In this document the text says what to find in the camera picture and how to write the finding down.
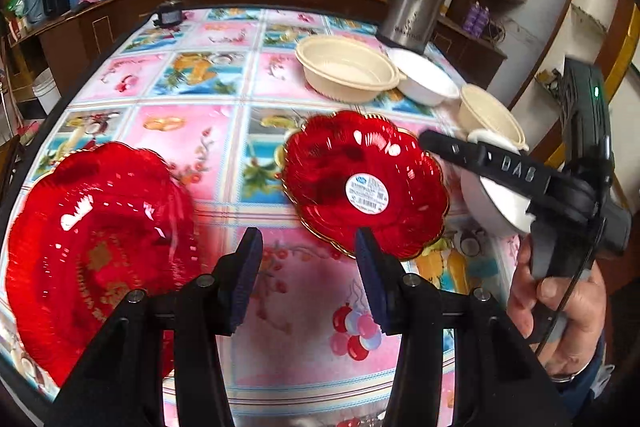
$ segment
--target pink tablecloth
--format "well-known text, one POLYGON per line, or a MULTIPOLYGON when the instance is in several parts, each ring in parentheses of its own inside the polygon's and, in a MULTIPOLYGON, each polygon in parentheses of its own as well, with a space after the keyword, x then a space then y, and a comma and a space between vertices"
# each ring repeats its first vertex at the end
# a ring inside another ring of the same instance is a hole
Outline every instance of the pink tablecloth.
MULTIPOLYGON (((338 34, 383 52, 385 47, 374 38, 373 26, 313 13, 206 9, 187 15, 178 30, 158 30, 148 22, 87 81, 41 147, 12 219, 33 183, 66 153, 89 142, 119 140, 157 151, 196 201, 205 267, 234 251, 246 227, 259 227, 264 235, 267 260, 245 323, 231 339, 220 341, 238 425, 321 426, 354 418, 361 425, 378 425, 399 337, 376 334, 363 343, 369 348, 364 360, 345 354, 346 339, 336 335, 334 314, 348 307, 353 322, 368 313, 356 264, 301 227, 276 174, 278 148, 292 129, 311 114, 349 107, 308 87, 294 56, 296 42, 307 35, 338 34)), ((464 83, 435 47, 426 55, 456 83, 464 83)), ((420 106, 396 90, 359 109, 383 114, 412 132, 425 127, 458 131, 455 107, 420 106)), ((444 239, 406 263, 406 269, 455 291, 457 281, 447 269, 449 256, 455 255, 466 264, 471 286, 482 284, 504 299, 518 240, 498 240, 481 230, 468 215, 455 170, 446 165, 444 170, 451 197, 444 239)), ((24 353, 15 331, 4 289, 6 241, 0 260, 0 354, 53 398, 57 388, 24 353)), ((444 332, 443 345, 440 425, 448 425, 454 386, 451 331, 444 332)), ((172 378, 164 391, 166 423, 173 426, 172 378)))

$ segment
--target sleeve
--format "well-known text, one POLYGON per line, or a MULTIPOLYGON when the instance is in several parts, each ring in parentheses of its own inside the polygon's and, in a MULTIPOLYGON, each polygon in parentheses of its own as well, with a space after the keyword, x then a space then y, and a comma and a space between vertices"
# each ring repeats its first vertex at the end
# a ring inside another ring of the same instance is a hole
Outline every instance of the sleeve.
POLYGON ((569 410, 571 417, 575 417, 580 410, 593 399, 591 386, 602 365, 603 353, 604 337, 601 335, 598 346, 596 347, 596 352, 589 365, 585 367, 580 375, 577 375, 568 386, 560 391, 560 398, 564 406, 569 410))

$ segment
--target white foam bowl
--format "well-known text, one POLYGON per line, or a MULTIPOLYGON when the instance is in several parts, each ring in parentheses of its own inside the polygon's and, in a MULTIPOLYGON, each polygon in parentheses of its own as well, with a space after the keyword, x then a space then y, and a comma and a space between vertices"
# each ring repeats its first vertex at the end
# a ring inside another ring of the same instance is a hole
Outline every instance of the white foam bowl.
MULTIPOLYGON (((509 139, 488 129, 471 131, 467 140, 490 143, 520 154, 509 139)), ((487 232, 498 237, 530 232, 534 217, 527 214, 530 200, 524 196, 464 169, 460 173, 460 186, 469 212, 487 232)))
POLYGON ((519 150, 528 151, 527 139, 518 121, 502 102, 484 89, 466 84, 460 90, 458 123, 467 132, 488 129, 507 137, 519 150))
POLYGON ((428 58, 401 48, 392 48, 387 55, 406 75, 400 80, 398 89, 407 98, 431 106, 460 98, 460 88, 428 58))
POLYGON ((296 46, 296 57, 309 85, 340 102, 371 102, 396 87, 401 76, 385 55, 346 37, 306 37, 296 46))

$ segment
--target red plate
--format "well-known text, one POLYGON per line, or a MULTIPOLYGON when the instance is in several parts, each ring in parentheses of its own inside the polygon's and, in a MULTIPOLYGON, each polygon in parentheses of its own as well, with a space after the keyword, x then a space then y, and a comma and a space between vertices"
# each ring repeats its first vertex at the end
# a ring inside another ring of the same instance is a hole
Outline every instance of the red plate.
MULTIPOLYGON (((156 153, 117 142, 73 153, 41 178, 8 249, 20 339, 58 385, 130 289, 165 293, 201 273, 190 195, 156 153)), ((165 349, 165 373, 172 363, 165 349)))
POLYGON ((370 227, 398 259, 442 235, 449 197, 440 165, 407 131, 375 115, 341 111, 310 118, 289 138, 285 192, 312 233, 353 255, 370 227))

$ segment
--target hand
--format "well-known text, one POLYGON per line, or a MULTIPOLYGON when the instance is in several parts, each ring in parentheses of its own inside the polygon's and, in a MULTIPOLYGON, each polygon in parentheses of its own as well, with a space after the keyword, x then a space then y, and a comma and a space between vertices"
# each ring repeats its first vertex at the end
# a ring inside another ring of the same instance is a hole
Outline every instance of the hand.
MULTIPOLYGON (((548 277, 536 283, 531 276, 529 237, 520 245, 518 265, 511 282, 507 314, 527 338, 533 331, 531 310, 536 301, 557 310, 569 286, 570 279, 548 277)), ((593 264, 588 280, 579 281, 564 308, 568 322, 559 341, 547 343, 540 354, 540 363, 549 375, 570 375, 583 369, 593 358, 604 328, 607 292, 602 273, 593 264)))

